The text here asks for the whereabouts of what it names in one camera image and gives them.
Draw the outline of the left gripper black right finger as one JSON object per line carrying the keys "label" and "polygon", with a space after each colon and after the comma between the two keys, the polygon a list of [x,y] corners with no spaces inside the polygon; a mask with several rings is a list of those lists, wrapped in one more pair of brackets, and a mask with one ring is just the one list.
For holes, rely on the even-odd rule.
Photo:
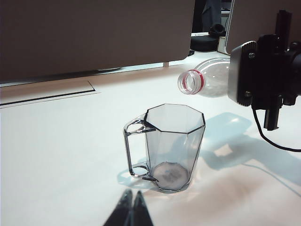
{"label": "left gripper black right finger", "polygon": [[130,214],[131,226],[153,226],[143,194],[138,191]]}

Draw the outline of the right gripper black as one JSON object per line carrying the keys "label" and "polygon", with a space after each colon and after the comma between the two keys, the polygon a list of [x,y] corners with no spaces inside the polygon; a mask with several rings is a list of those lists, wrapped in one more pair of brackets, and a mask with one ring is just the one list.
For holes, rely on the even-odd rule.
{"label": "right gripper black", "polygon": [[279,10],[275,34],[257,41],[252,108],[265,110],[264,128],[278,129],[279,110],[296,102],[296,42],[286,42],[292,13]]}

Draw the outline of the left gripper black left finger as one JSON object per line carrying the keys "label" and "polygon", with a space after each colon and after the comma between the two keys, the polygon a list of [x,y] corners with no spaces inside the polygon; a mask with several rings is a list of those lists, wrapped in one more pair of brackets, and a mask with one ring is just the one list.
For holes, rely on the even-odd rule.
{"label": "left gripper black left finger", "polygon": [[131,223],[133,193],[126,189],[104,226],[129,226]]}

